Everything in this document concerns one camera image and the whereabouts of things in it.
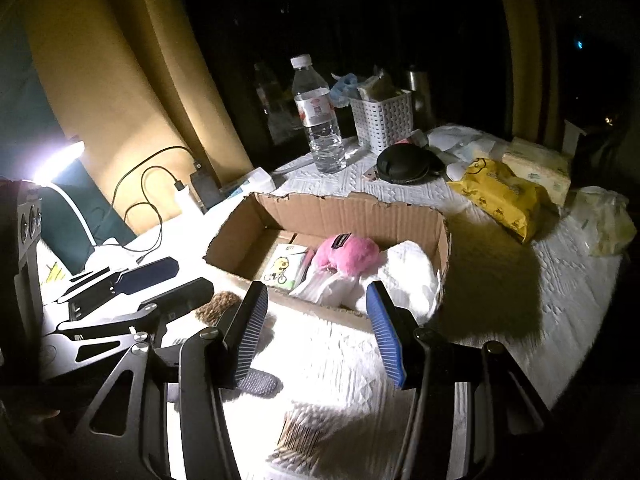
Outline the white power bank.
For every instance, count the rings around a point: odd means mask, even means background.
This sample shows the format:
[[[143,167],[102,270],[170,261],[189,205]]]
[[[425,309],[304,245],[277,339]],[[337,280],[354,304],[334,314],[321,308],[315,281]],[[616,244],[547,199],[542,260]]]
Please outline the white power bank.
[[[192,196],[190,188],[183,184],[180,180],[174,183],[174,200],[184,216],[193,218],[201,217],[202,210],[198,206],[198,202]]]

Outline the metal thermos flask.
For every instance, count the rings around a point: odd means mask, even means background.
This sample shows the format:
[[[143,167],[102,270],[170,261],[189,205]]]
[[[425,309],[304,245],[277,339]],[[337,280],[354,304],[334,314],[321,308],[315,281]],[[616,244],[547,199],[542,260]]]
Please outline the metal thermos flask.
[[[426,73],[409,70],[407,73],[409,89],[412,95],[413,121],[416,128],[428,131],[435,125],[432,111],[431,92]]]

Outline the clear plastic bag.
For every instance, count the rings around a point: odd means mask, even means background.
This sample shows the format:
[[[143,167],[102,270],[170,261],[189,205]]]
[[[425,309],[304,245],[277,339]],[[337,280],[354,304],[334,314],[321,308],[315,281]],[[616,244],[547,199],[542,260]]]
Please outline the clear plastic bag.
[[[570,207],[590,256],[620,255],[634,240],[637,229],[627,211],[628,200],[620,193],[598,186],[581,188]]]

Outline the pale tissue pack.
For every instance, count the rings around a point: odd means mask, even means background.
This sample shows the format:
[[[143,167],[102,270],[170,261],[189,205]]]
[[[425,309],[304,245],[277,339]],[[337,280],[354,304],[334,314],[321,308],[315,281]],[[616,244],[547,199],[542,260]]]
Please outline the pale tissue pack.
[[[514,138],[502,154],[502,162],[520,178],[547,190],[555,206],[563,207],[570,189],[570,162],[544,146]]]

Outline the brown plush toy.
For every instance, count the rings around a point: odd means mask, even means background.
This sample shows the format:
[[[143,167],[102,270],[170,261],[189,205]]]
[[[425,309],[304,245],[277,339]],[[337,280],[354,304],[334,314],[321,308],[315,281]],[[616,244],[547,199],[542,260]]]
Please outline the brown plush toy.
[[[195,317],[207,326],[215,326],[228,310],[240,303],[241,298],[234,292],[216,292],[207,304],[194,310]]]

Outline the grey dotted sock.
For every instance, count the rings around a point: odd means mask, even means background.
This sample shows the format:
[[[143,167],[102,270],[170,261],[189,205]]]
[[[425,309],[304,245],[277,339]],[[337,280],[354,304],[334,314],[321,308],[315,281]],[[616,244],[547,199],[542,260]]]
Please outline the grey dotted sock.
[[[263,399],[272,399],[282,389],[282,382],[273,374],[250,368],[236,386],[242,393]]]

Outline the pink plush toy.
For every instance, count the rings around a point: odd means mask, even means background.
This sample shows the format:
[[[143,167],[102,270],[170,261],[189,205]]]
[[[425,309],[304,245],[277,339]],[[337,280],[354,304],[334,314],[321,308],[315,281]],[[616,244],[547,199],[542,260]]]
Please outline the pink plush toy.
[[[378,262],[380,248],[373,240],[352,233],[341,233],[324,240],[311,260],[314,270],[332,269],[356,278]]]

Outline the cotton swab pack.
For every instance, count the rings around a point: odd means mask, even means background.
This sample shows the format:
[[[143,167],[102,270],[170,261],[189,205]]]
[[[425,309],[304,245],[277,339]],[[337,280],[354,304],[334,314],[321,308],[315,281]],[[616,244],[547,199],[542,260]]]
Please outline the cotton swab pack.
[[[329,406],[293,403],[267,460],[292,474],[311,474],[329,440],[358,418],[357,414]]]

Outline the cartoon tissue pack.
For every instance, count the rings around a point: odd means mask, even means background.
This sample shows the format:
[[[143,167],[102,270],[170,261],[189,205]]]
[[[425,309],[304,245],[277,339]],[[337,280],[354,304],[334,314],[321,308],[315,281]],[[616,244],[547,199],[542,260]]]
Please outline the cartoon tissue pack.
[[[292,292],[305,279],[312,258],[314,250],[310,247],[277,244],[260,280],[267,286]]]

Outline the clear water bottle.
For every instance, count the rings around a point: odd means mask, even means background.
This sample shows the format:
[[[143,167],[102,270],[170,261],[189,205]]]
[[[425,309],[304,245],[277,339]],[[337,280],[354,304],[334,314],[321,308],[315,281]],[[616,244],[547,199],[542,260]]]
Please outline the clear water bottle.
[[[346,155],[329,84],[312,66],[310,55],[291,58],[291,64],[294,102],[312,159],[322,174],[335,174],[346,167]]]

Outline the open cardboard box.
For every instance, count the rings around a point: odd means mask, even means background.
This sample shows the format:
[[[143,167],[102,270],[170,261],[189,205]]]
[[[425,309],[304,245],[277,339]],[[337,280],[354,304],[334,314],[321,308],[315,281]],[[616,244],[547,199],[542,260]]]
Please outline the open cardboard box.
[[[427,206],[347,197],[252,193],[230,214],[205,260],[244,281],[263,281],[272,301],[367,332],[366,289],[382,281],[416,322],[442,302],[449,234]]]

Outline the white desk lamp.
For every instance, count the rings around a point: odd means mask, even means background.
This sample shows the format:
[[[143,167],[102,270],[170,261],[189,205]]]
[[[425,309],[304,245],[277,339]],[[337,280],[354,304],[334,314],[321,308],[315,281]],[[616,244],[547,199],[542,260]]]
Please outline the white desk lamp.
[[[49,154],[37,165],[32,173],[32,182],[38,185],[52,183],[73,162],[76,162],[84,154],[84,151],[84,141],[73,140],[68,142],[62,148]]]

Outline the yellow wipes pack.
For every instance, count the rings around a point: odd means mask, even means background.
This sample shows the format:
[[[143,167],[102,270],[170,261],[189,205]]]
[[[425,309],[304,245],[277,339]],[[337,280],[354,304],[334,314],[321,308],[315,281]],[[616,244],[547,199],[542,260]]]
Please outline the yellow wipes pack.
[[[503,162],[477,158],[462,178],[448,183],[454,192],[508,229],[521,243],[538,232],[542,206],[550,202],[540,184],[516,176]]]

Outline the white paper towel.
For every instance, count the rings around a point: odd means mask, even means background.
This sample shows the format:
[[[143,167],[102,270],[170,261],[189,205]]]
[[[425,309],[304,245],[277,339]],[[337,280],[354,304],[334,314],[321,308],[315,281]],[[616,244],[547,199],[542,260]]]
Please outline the white paper towel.
[[[292,290],[291,296],[312,304],[345,307],[366,314],[366,290],[374,281],[380,281],[394,305],[408,309],[419,324],[433,317],[442,296],[442,274],[412,240],[383,250],[378,262],[359,278],[310,266],[306,280]]]

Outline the white blue box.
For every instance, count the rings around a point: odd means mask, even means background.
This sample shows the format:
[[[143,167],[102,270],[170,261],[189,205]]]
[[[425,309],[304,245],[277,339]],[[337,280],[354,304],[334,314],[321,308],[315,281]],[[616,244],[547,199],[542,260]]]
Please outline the white blue box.
[[[262,167],[257,167],[243,177],[226,184],[221,190],[224,198],[248,193],[271,193],[276,189],[273,178]]]

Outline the white perforated basket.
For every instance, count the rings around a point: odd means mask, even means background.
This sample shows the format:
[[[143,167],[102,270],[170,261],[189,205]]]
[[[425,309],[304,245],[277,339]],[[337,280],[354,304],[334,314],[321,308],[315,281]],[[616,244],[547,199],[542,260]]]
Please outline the white perforated basket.
[[[360,146],[375,155],[413,132],[412,99],[407,90],[381,102],[351,99],[350,107]]]

